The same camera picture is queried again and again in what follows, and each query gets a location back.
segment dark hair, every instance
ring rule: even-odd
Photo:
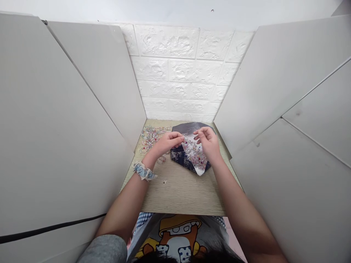
[[[207,248],[208,252],[199,252],[196,256],[191,256],[191,263],[213,263],[232,262],[244,263],[244,261],[234,252],[226,249],[223,244],[216,247]],[[134,263],[178,263],[175,258],[166,258],[158,251],[148,253],[134,261]]]

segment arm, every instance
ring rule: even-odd
[[[181,145],[182,141],[184,137],[179,132],[165,133],[143,158],[145,168],[153,170],[157,159],[171,148]],[[117,235],[127,243],[138,219],[147,189],[146,180],[141,180],[140,176],[134,173],[113,202],[95,237],[106,234]]]
[[[213,167],[230,225],[248,262],[287,262],[263,218],[225,164],[216,134],[210,127],[203,127],[194,134]]]

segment orange cartoon print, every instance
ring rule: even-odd
[[[207,251],[196,241],[201,224],[202,222],[196,216],[191,215],[164,218],[160,221],[160,241],[149,237],[135,257],[140,258],[147,253],[159,251],[166,257],[177,259],[179,263],[187,262],[191,255],[196,255],[199,251]]]

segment patterned bag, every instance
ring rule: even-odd
[[[197,145],[194,140],[195,135],[193,132],[201,127],[210,126],[201,122],[188,122],[174,126],[172,131],[180,132],[185,137],[185,142],[178,148],[171,149],[171,160],[199,176],[203,175],[211,167],[210,162],[202,151],[202,144]]]

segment wooden table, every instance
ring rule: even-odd
[[[145,126],[166,127],[176,126],[181,123],[186,122],[148,119]],[[215,124],[207,123],[207,125],[213,127],[218,134],[221,155],[229,170],[239,182],[229,162],[231,159],[230,154]],[[140,137],[135,148],[133,162],[128,170],[122,189],[134,173],[134,163],[141,161],[145,156],[145,154],[140,153],[141,142],[142,138]],[[170,155],[168,155],[165,163],[159,164],[156,162],[153,172],[158,177],[149,182],[149,190],[141,208],[142,212],[226,216],[212,167],[202,176],[198,176],[172,161]]]

